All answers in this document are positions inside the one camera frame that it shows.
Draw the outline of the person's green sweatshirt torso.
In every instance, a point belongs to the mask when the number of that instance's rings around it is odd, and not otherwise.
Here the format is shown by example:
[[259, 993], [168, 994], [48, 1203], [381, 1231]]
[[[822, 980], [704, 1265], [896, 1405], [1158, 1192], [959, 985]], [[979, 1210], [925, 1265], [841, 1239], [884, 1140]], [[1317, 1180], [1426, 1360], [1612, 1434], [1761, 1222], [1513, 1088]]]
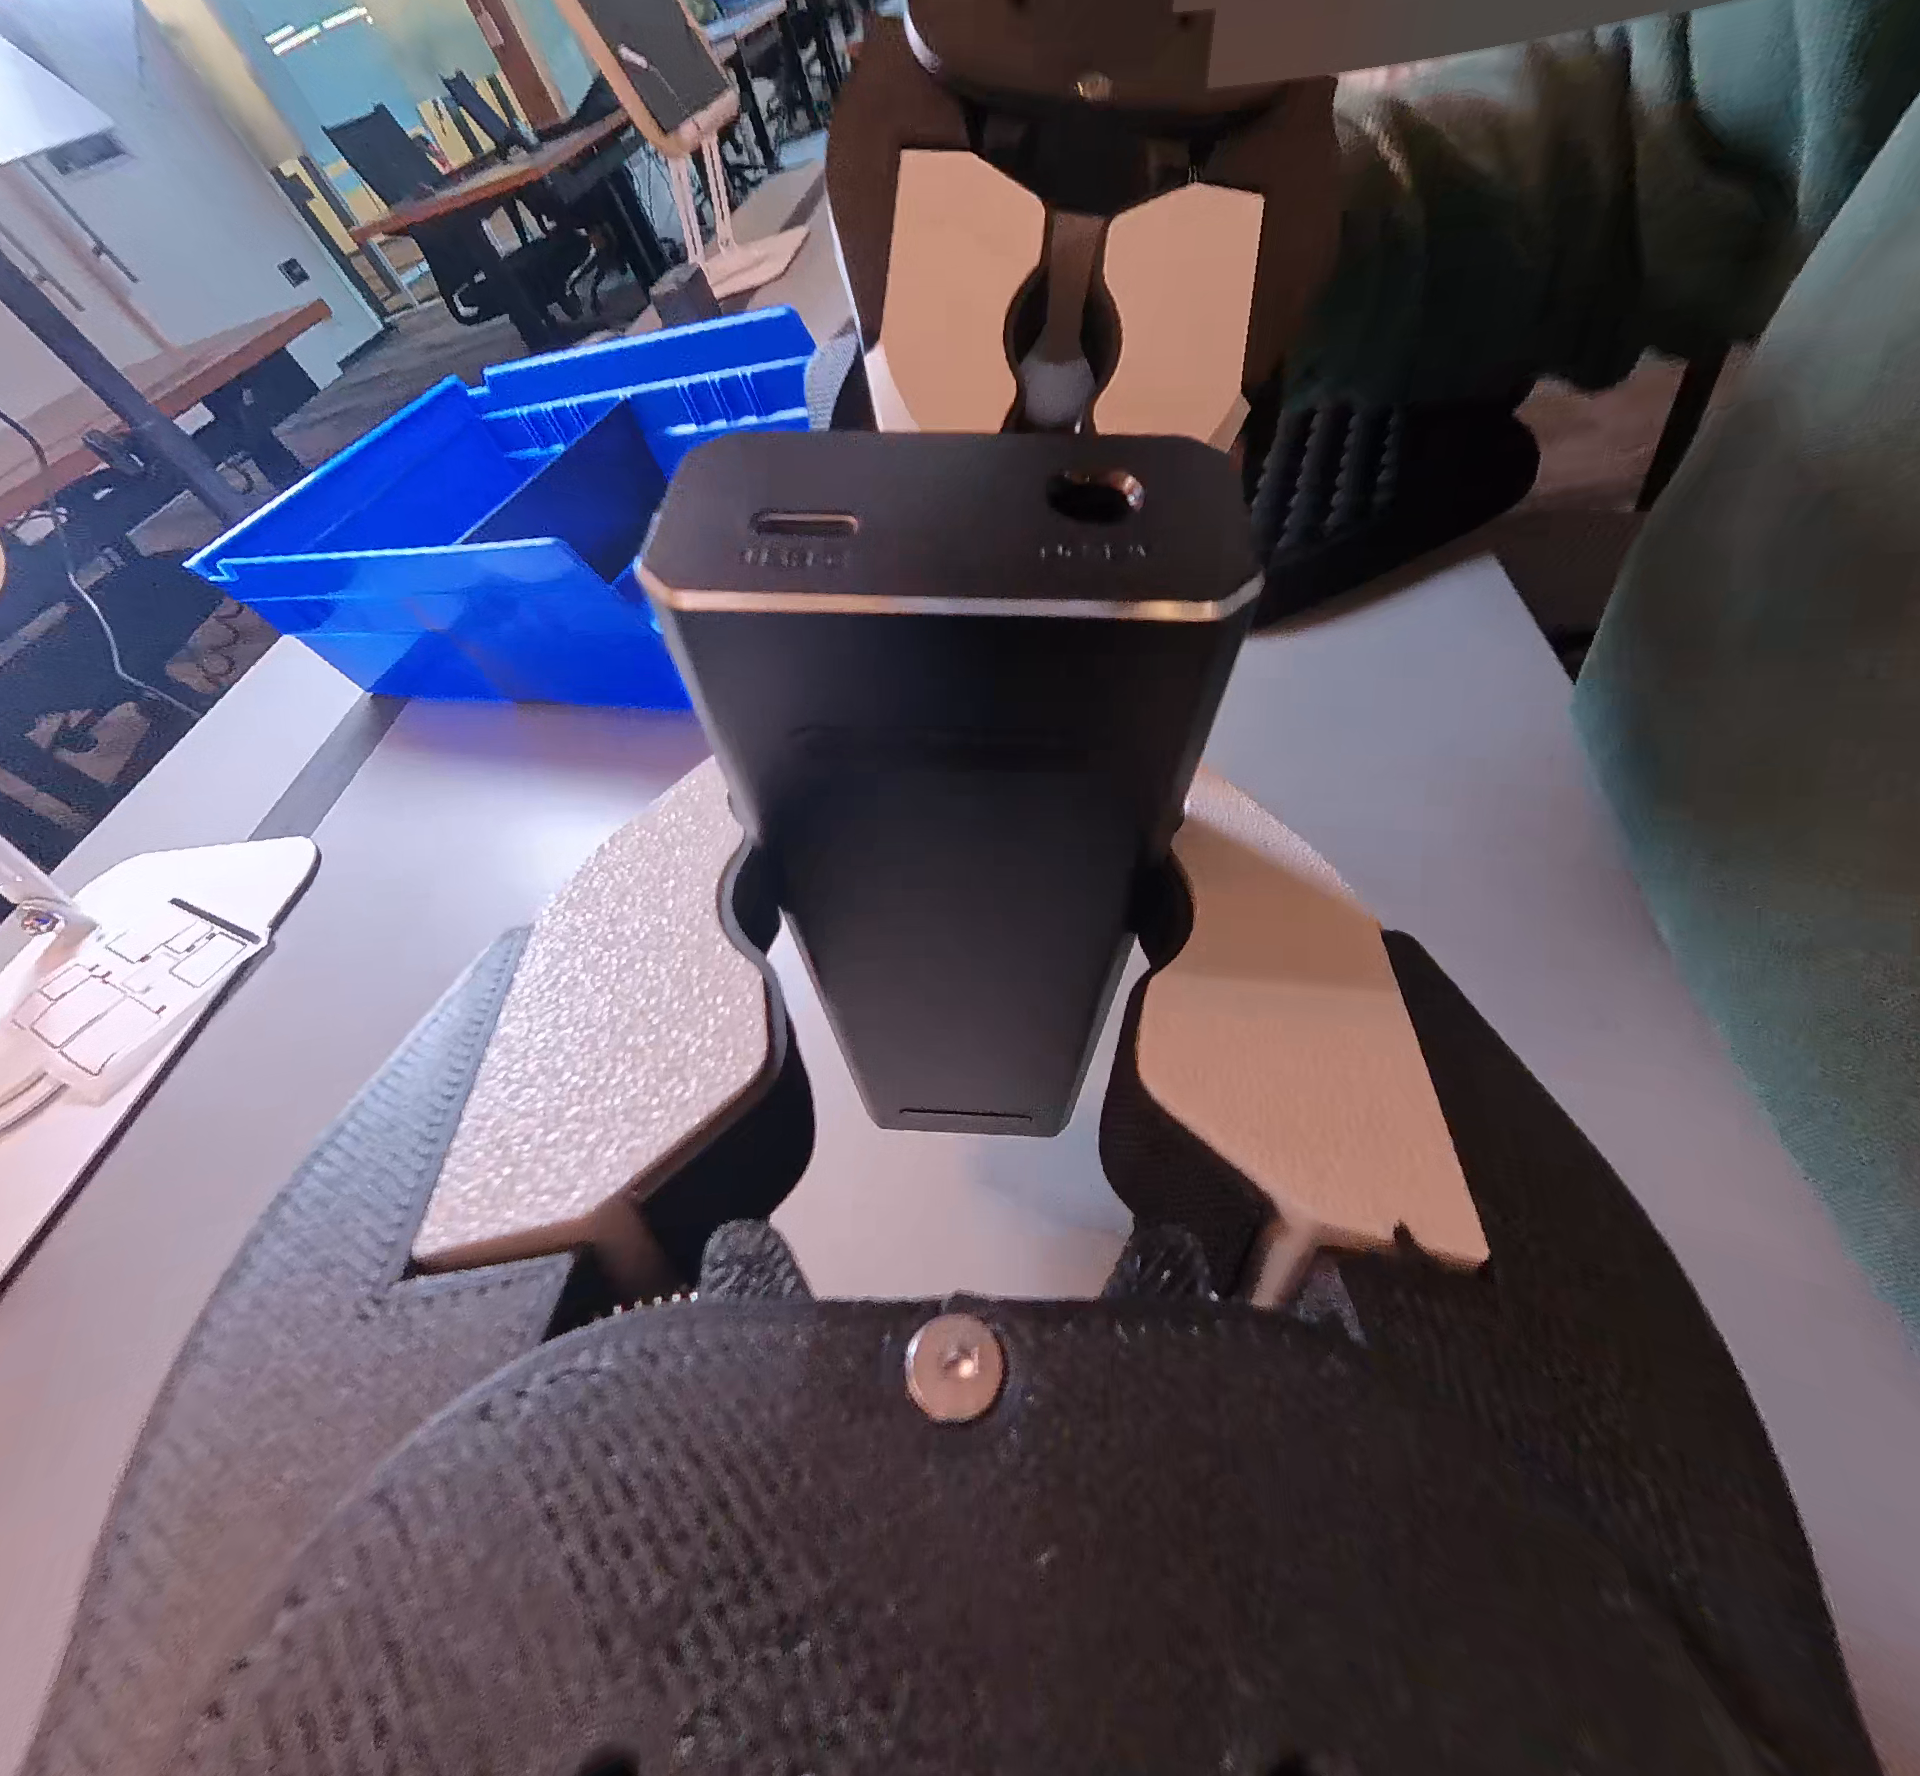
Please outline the person's green sweatshirt torso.
[[1677, 971], [1918, 1343], [1918, 0], [1655, 20], [1798, 260], [1575, 717]]

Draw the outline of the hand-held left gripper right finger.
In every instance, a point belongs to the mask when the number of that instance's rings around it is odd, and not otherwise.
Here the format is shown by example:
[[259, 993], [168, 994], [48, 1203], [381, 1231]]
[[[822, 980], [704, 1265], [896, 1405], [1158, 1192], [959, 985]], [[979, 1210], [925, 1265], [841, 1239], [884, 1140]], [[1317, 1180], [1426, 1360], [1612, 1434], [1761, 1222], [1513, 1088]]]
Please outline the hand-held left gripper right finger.
[[1138, 1231], [1276, 1310], [1321, 1258], [1490, 1259], [1377, 921], [1295, 830], [1196, 772], [1138, 896], [1098, 1153]]

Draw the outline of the blue plastic bin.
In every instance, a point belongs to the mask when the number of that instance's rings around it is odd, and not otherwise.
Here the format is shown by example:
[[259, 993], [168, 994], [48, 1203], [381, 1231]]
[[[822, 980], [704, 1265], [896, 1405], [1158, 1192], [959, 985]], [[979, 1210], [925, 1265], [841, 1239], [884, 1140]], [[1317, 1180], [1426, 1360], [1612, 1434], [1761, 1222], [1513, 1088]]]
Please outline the blue plastic bin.
[[808, 429], [814, 353], [769, 305], [446, 379], [187, 572], [371, 696], [682, 713], [644, 540], [695, 446]]

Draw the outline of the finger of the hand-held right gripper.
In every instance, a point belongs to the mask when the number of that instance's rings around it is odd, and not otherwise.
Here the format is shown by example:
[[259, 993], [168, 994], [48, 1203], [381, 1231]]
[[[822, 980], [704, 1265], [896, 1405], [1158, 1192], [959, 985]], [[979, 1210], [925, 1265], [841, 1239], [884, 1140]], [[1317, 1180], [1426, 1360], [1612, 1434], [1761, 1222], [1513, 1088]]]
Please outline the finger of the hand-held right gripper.
[[857, 426], [994, 436], [1014, 400], [1007, 327], [1044, 253], [1037, 195], [974, 152], [913, 51], [858, 51], [829, 119], [829, 232], [854, 305]]
[[1108, 229], [1119, 350], [1098, 436], [1222, 443], [1284, 368], [1338, 250], [1334, 83], [1295, 82]]

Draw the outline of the black pole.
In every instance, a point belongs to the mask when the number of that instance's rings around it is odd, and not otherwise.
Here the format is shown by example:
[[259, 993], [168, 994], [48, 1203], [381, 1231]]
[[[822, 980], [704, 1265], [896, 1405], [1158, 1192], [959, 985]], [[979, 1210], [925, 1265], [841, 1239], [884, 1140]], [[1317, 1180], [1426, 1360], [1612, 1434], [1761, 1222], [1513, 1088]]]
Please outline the black pole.
[[34, 340], [54, 355], [54, 360], [94, 394], [112, 419], [120, 422], [133, 446], [145, 459], [159, 459], [195, 492], [221, 524], [241, 521], [237, 492], [228, 488], [221, 471], [205, 459], [202, 446], [187, 438], [172, 419], [155, 410], [112, 364], [81, 334], [58, 304], [45, 301], [41, 289], [4, 253], [4, 305], [22, 322]]

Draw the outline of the black office chair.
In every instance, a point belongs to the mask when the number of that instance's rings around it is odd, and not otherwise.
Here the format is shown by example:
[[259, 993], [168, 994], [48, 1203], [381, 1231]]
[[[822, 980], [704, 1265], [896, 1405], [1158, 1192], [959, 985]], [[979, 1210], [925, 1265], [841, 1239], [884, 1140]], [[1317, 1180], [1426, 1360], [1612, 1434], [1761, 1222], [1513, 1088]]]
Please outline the black office chair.
[[[492, 79], [492, 96], [471, 82], [465, 69], [445, 76], [445, 96], [456, 131], [473, 151], [478, 168], [507, 165], [514, 157], [534, 157], [551, 133], [521, 123], [507, 105], [504, 83]], [[514, 229], [514, 244], [502, 250], [504, 268], [520, 289], [551, 305], [566, 322], [589, 322], [600, 305], [602, 260], [595, 233], [563, 207], [544, 180], [504, 198]]]
[[388, 106], [322, 128], [329, 145], [349, 162], [387, 210], [436, 195], [446, 174]]

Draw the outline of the wooden office desk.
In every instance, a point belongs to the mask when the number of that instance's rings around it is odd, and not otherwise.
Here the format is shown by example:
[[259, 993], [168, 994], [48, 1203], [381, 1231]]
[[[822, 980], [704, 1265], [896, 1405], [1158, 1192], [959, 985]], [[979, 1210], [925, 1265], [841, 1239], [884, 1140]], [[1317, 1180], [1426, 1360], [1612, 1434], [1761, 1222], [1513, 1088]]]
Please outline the wooden office desk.
[[538, 345], [592, 257], [592, 239], [558, 224], [557, 188], [589, 188], [632, 128], [613, 112], [534, 146], [471, 157], [459, 170], [437, 168], [387, 106], [329, 136], [378, 203], [352, 224], [352, 244], [410, 243], [456, 322], [507, 321]]
[[[253, 386], [263, 368], [292, 364], [295, 340], [325, 321], [329, 305], [322, 301], [302, 301], [283, 315], [267, 315], [200, 338], [182, 350], [135, 360], [125, 366], [125, 376], [165, 419], [185, 419], [200, 406], [220, 422], [247, 419], [250, 410], [246, 410], [241, 389]], [[89, 436], [120, 442], [129, 433], [120, 416], [86, 384], [66, 389], [34, 412], [21, 412], [15, 405], [4, 405], [4, 410], [21, 419], [34, 438], [34, 443], [25, 443], [12, 429], [4, 429], [5, 521], [25, 516], [71, 481], [106, 466], [106, 459], [86, 443]]]

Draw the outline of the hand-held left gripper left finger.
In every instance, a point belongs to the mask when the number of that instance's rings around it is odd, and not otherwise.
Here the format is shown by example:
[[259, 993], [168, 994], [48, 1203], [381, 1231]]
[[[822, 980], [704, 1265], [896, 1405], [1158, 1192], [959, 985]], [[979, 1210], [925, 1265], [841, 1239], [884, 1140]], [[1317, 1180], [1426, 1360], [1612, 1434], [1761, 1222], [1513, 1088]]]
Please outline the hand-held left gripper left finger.
[[814, 1094], [766, 951], [769, 874], [714, 761], [613, 830], [530, 926], [411, 1265], [570, 1254], [616, 1300], [685, 1291], [814, 1157]]

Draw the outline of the person's right forearm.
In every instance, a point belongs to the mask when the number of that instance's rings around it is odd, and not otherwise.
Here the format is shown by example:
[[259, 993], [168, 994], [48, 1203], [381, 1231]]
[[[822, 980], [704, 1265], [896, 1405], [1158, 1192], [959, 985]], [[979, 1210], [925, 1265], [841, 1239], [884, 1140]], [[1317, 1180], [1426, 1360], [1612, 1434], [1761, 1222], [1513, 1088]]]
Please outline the person's right forearm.
[[1810, 250], [1801, 151], [1735, 131], [1703, 8], [1351, 79], [1343, 224], [1281, 406], [1596, 394], [1749, 340]]

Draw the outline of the black usb hub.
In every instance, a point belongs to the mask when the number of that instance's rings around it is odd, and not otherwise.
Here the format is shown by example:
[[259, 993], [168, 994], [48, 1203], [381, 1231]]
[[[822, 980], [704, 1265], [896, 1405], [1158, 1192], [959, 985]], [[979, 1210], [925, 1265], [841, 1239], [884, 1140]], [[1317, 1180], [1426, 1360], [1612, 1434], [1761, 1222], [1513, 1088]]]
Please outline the black usb hub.
[[1057, 1135], [1259, 598], [1227, 455], [723, 436], [636, 569], [868, 1120]]

